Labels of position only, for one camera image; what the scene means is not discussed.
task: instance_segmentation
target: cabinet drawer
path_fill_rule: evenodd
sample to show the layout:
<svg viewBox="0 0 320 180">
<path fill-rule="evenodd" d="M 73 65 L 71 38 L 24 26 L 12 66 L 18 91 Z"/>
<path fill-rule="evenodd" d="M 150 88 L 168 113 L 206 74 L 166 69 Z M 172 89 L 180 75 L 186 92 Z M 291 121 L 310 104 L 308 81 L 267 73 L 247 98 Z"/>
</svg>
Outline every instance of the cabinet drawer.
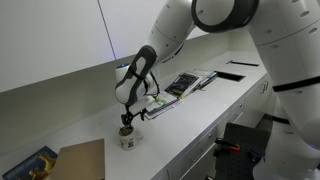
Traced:
<svg viewBox="0 0 320 180">
<path fill-rule="evenodd" d="M 230 112 L 232 115 L 230 117 L 229 122 L 233 123 L 238 118 L 240 118 L 240 116 L 244 112 L 244 103 L 245 103 L 245 99 L 243 99 L 239 103 L 237 103 L 237 105 L 232 109 L 232 111 Z"/>
<path fill-rule="evenodd" d="M 217 126 L 211 128 L 199 141 L 200 147 L 206 151 L 216 140 Z"/>
<path fill-rule="evenodd" d="M 151 180 L 169 180 L 168 171 L 165 170 L 165 171 L 159 172 Z"/>
<path fill-rule="evenodd" d="M 192 161 L 189 156 L 185 154 L 180 158 L 171 168 L 168 170 L 169 179 L 177 180 L 180 179 L 192 166 Z"/>
<path fill-rule="evenodd" d="M 235 124 L 254 128 L 265 114 L 271 94 L 268 81 L 257 85 L 245 99 L 244 113 L 235 120 Z"/>
<path fill-rule="evenodd" d="M 213 156 L 215 148 L 215 145 L 210 146 L 201 159 L 183 176 L 182 180 L 203 180 L 206 175 L 215 177 L 216 159 Z"/>
<path fill-rule="evenodd" d="M 229 113 L 226 116 L 224 116 L 221 119 L 221 121 L 219 121 L 219 123 L 216 126 L 217 127 L 217 136 L 218 137 L 222 137 L 223 136 L 224 130 L 226 128 L 226 124 L 231 121 L 232 117 L 233 117 L 233 114 Z"/>
</svg>

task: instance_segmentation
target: cardboard box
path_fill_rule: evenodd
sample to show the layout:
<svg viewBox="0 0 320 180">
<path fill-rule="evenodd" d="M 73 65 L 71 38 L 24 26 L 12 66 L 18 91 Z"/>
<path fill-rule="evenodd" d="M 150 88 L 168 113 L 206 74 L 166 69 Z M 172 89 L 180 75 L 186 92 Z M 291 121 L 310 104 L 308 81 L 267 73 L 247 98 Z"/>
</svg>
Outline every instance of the cardboard box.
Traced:
<svg viewBox="0 0 320 180">
<path fill-rule="evenodd" d="M 105 179 L 104 140 L 61 148 L 50 180 Z"/>
</svg>

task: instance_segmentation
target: cup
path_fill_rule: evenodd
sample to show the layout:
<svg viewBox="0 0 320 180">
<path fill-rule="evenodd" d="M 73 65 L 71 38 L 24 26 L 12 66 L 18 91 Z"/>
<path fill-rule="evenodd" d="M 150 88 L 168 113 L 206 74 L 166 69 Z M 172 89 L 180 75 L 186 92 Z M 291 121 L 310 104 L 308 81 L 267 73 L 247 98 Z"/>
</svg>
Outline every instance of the cup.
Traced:
<svg viewBox="0 0 320 180">
<path fill-rule="evenodd" d="M 130 151 L 138 146 L 138 141 L 142 139 L 141 133 L 135 131 L 133 126 L 124 126 L 119 130 L 120 143 L 122 149 Z"/>
</svg>

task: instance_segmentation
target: colorful picture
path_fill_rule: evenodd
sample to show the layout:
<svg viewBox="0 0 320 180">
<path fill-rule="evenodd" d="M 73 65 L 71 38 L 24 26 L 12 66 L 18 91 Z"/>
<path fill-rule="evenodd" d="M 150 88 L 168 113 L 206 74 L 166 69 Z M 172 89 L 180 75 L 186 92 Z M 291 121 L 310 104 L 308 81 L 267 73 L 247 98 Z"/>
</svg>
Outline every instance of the colorful picture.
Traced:
<svg viewBox="0 0 320 180">
<path fill-rule="evenodd" d="M 45 146 L 2 177 L 4 180 L 43 180 L 51 173 L 57 156 L 55 152 Z"/>
<path fill-rule="evenodd" d="M 181 96 L 190 85 L 192 85 L 198 79 L 197 76 L 192 74 L 184 73 L 179 75 L 175 81 L 165 89 L 166 92 L 174 95 L 174 96 Z"/>
</svg>

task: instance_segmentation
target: white countertop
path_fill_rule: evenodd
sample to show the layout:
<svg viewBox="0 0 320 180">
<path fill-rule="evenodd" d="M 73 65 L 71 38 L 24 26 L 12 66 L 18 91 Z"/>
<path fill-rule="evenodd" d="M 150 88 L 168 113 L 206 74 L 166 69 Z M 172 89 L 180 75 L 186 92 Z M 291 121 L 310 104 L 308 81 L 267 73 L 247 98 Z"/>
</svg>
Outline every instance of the white countertop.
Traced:
<svg viewBox="0 0 320 180">
<path fill-rule="evenodd" d="M 260 66 L 226 64 L 231 59 Z M 117 134 L 122 125 L 120 114 L 125 111 L 121 104 L 116 104 L 1 157 L 0 174 L 45 145 L 59 152 L 61 147 L 104 138 L 106 180 L 151 179 L 208 126 L 217 124 L 216 120 L 266 74 L 258 54 L 248 52 L 228 52 L 201 67 L 246 77 L 240 82 L 218 78 L 207 91 L 196 91 L 154 120 L 143 122 L 135 118 L 133 126 L 141 131 L 143 139 L 132 151 L 120 147 Z"/>
</svg>

